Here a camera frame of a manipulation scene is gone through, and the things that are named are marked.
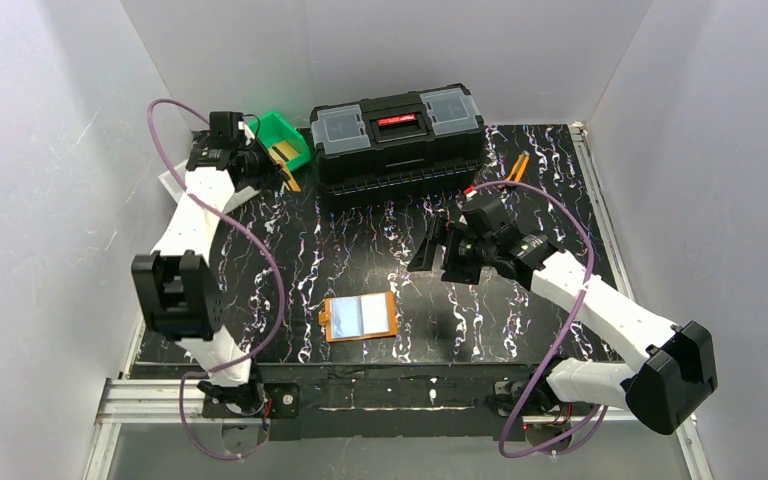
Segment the orange card holder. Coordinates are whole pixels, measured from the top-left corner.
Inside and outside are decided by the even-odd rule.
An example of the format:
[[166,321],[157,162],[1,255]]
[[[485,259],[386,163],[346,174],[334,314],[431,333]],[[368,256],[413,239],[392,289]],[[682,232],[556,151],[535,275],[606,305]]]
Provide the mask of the orange card holder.
[[318,316],[329,343],[368,340],[398,333],[392,292],[326,298]]

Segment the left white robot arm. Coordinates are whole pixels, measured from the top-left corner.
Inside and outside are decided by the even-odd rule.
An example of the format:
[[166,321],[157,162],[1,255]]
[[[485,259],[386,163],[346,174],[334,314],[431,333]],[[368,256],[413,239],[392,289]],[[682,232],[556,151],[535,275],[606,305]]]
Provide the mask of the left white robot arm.
[[192,355],[205,374],[198,387],[206,396],[249,416],[263,409],[266,396],[248,349],[223,323],[209,255],[233,197],[285,176],[243,113],[214,111],[206,121],[206,137],[192,147],[184,170],[170,170],[182,191],[170,223],[150,253],[134,257],[131,273],[147,330]]

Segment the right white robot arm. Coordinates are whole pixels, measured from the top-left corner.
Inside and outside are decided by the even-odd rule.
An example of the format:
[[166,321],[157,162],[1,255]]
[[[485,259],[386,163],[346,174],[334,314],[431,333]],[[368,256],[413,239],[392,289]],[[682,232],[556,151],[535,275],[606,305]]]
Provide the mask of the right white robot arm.
[[478,284],[489,267],[530,293],[574,314],[620,355],[588,362],[550,355],[505,407],[549,410],[588,403],[624,409],[650,430],[677,430],[718,387],[712,335],[701,324],[679,325],[638,305],[540,230],[523,232],[501,200],[468,200],[458,220],[438,214],[408,269],[432,269],[436,250],[444,282]]

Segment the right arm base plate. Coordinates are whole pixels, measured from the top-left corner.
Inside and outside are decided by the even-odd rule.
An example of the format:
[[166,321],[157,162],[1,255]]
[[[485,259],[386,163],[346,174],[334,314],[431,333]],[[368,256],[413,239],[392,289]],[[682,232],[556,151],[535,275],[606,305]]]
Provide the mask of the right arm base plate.
[[[486,397],[485,404],[500,416],[512,413],[516,403],[522,396],[527,381],[504,380],[494,384],[493,393]],[[584,414],[589,405],[562,402],[550,390],[545,382],[539,382],[528,396],[517,414],[519,416],[547,417],[548,423],[562,423],[572,416]]]

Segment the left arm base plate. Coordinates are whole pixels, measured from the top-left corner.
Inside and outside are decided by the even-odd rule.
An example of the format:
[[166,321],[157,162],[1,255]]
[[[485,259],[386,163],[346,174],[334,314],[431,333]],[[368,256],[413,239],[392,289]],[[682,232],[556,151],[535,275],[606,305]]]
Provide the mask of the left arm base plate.
[[205,395],[205,418],[292,419],[299,413],[300,389],[292,383],[255,382],[220,387],[202,380],[197,388]]

